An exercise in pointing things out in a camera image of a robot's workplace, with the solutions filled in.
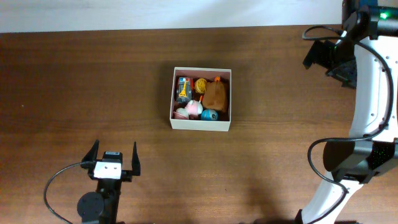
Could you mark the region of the blue round toy ball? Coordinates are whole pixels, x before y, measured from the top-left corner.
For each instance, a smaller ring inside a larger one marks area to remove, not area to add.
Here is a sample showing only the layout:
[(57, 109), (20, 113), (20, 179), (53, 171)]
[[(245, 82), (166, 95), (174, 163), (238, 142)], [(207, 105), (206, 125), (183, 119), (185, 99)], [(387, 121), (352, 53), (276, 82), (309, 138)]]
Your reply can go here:
[(218, 113), (213, 109), (204, 110), (201, 114), (202, 121), (217, 121)]

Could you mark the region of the red grey toy truck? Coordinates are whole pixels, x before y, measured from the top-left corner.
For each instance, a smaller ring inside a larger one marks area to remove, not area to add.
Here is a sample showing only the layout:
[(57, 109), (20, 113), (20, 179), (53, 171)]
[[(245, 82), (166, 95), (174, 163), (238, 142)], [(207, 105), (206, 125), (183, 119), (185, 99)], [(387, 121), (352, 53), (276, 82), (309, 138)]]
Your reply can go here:
[(176, 101), (178, 103), (188, 103), (192, 100), (192, 79), (188, 77), (178, 78), (177, 88), (176, 88)]

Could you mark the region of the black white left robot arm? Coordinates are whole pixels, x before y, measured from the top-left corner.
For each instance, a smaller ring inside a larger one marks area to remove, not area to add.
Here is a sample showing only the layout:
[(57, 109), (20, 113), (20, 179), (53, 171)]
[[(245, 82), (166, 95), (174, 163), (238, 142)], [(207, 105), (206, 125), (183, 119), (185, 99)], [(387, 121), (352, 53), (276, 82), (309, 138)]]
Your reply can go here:
[(121, 152), (106, 151), (101, 159), (97, 158), (99, 143), (96, 140), (81, 160), (81, 168), (88, 171), (91, 180), (97, 181), (97, 187), (79, 199), (77, 212), (82, 223), (116, 224), (122, 183), (140, 176), (141, 164), (136, 145), (133, 145), (131, 169), (124, 170)]

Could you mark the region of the pink white toy figure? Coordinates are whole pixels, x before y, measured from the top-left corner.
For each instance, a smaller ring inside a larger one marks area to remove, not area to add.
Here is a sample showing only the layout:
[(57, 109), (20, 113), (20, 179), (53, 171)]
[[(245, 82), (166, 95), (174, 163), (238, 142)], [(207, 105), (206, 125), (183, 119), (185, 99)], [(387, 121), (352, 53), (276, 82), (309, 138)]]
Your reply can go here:
[(203, 112), (202, 96), (200, 100), (190, 100), (184, 108), (178, 108), (173, 112), (174, 119), (198, 119)]

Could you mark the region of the brown plush toy with orange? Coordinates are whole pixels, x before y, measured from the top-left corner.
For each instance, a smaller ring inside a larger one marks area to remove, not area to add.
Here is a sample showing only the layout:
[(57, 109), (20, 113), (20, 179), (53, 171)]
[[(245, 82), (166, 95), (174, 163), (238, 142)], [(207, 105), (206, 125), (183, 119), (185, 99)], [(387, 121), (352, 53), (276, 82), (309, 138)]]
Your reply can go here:
[(206, 84), (202, 104), (207, 109), (226, 113), (228, 110), (228, 84), (221, 77), (215, 77), (213, 82)]

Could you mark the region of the yellow plastic cage ball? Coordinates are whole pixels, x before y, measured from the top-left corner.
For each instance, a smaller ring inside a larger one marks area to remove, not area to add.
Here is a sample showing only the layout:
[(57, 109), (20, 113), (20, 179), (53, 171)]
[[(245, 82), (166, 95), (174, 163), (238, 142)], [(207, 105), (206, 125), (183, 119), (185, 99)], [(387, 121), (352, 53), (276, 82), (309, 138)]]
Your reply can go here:
[(194, 82), (194, 89), (199, 94), (204, 94), (206, 92), (207, 80), (204, 78), (199, 78)]

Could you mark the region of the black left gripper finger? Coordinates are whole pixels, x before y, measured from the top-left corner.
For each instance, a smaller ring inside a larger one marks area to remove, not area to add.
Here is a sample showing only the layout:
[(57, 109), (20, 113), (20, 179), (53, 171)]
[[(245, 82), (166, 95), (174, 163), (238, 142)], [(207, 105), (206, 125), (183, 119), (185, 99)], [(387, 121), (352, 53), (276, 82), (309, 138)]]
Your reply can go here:
[(91, 149), (83, 157), (81, 160), (81, 168), (94, 168), (97, 161), (99, 143), (100, 141), (97, 139)]
[(141, 175), (141, 163), (137, 153), (137, 142), (134, 142), (133, 145), (131, 167), (132, 167), (132, 176)]

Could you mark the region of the white cardboard box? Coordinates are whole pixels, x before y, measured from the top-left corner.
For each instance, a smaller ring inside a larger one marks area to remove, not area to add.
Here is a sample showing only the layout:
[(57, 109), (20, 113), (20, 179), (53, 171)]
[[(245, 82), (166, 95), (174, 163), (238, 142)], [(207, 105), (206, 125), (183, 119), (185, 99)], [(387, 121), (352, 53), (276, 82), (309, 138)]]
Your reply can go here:
[[(172, 83), (172, 94), (170, 100), (170, 123), (174, 129), (200, 130), (200, 131), (228, 131), (231, 124), (231, 78), (232, 71), (230, 69), (221, 68), (192, 68), (192, 67), (175, 67)], [(213, 82), (215, 77), (221, 77), (222, 81), (228, 84), (228, 110), (226, 113), (216, 111), (218, 113), (217, 121), (202, 121), (201, 115), (198, 119), (174, 119), (173, 112), (178, 108), (184, 108), (187, 103), (178, 103), (176, 101), (176, 88), (178, 78), (188, 77), (192, 79), (193, 100), (200, 100), (204, 94), (199, 94), (194, 89), (194, 82), (199, 78), (204, 78), (208, 82)]]

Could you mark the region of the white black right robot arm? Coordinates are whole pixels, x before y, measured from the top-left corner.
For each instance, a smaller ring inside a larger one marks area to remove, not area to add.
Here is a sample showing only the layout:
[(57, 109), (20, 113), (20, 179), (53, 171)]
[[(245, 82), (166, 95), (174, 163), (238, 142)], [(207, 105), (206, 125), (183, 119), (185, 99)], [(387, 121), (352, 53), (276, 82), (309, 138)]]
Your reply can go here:
[(313, 37), (303, 61), (356, 92), (347, 138), (324, 138), (321, 184), (296, 223), (334, 223), (363, 185), (397, 166), (397, 8), (343, 1), (342, 27)]

